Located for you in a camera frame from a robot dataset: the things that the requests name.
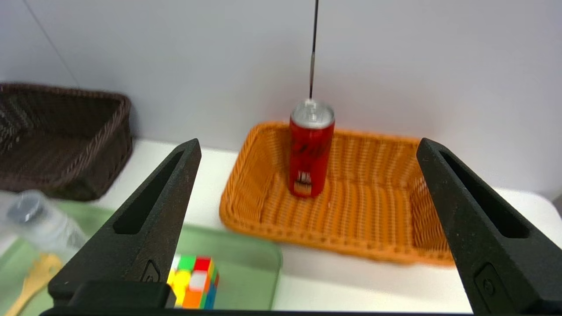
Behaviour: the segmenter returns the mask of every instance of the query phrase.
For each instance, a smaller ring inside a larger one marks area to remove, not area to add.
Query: soda can
[[[291,112],[289,190],[315,197],[324,189],[336,117],[327,104],[307,99]]]

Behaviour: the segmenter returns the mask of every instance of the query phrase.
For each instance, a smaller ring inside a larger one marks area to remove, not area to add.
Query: woven texture
[[[0,84],[0,189],[101,197],[132,151],[130,107],[115,93]]]
[[[227,227],[373,260],[454,265],[416,160],[418,139],[336,130],[317,198],[290,194],[289,143],[284,123],[250,131],[221,199]]]

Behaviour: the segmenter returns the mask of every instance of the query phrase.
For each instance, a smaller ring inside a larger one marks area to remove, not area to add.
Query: white wall
[[[75,85],[22,0],[0,1],[0,80]]]
[[[0,79],[122,91],[141,137],[237,150],[308,93],[314,0],[27,3],[0,2]],[[561,34],[560,0],[321,0],[315,97],[339,127],[430,137],[552,196]]]
[[[314,96],[429,137],[490,184],[562,188],[562,1],[321,0]]]
[[[28,0],[79,85],[125,92],[136,135],[238,149],[308,95],[313,0]]]

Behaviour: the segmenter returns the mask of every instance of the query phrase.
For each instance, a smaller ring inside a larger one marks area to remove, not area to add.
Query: can pull tab
[[[313,122],[316,122],[318,120],[315,106],[309,107],[309,110],[306,112],[306,118]]]

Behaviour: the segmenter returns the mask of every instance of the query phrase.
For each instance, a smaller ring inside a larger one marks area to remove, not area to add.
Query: rubik's cube
[[[219,285],[219,272],[211,258],[176,255],[167,283],[174,290],[175,307],[212,309]]]

